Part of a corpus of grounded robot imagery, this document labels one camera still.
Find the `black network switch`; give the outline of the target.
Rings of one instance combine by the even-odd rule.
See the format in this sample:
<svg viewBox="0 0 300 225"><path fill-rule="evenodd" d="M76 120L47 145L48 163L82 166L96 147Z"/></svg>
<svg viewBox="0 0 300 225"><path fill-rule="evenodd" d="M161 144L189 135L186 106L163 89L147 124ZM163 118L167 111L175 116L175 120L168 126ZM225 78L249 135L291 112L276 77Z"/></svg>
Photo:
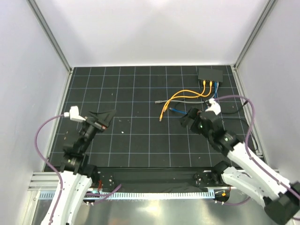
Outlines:
<svg viewBox="0 0 300 225"><path fill-rule="evenodd" d="M223 82L223 71L221 70L199 67L197 69L197 75L200 81Z"/></svg>

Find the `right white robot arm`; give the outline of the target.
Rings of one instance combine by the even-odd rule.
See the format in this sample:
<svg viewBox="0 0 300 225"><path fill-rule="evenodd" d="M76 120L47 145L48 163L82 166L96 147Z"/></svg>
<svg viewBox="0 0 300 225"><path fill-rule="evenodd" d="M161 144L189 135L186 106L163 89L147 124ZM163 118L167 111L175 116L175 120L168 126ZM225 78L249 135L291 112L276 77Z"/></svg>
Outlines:
<svg viewBox="0 0 300 225"><path fill-rule="evenodd" d="M300 210L300 183L290 182L265 164L248 149L245 141L223 128L222 120L210 109L204 112L191 108L180 118L191 132L203 135L214 150L244 169L240 172L221 161L212 168L211 180L221 186L227 184L244 192L261 205L271 220L285 225Z"/></svg>

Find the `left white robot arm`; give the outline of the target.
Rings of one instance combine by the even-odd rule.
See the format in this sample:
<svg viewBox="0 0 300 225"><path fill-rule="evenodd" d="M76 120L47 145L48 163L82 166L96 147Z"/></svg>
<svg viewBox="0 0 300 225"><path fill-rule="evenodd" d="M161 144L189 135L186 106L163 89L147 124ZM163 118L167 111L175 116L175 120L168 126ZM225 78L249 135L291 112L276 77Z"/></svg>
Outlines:
<svg viewBox="0 0 300 225"><path fill-rule="evenodd" d="M63 118L79 122L82 127L78 134L67 139L63 146L63 159L57 170L49 161L46 164L58 175L58 184L43 225L72 225L89 188L98 185L98 168L88 164L86 150L97 133L109 128L116 110L91 112L89 117L82 117L77 106L70 107L61 114Z"/></svg>

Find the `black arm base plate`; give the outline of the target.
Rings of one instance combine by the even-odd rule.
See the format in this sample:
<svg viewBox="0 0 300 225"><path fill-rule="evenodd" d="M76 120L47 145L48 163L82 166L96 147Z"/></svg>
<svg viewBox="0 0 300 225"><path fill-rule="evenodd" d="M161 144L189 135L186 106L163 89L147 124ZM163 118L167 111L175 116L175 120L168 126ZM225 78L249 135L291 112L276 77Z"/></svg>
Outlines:
<svg viewBox="0 0 300 225"><path fill-rule="evenodd" d="M123 193L191 193L209 188L228 188L217 181L212 167L96 167L79 172L92 178L93 188Z"/></svg>

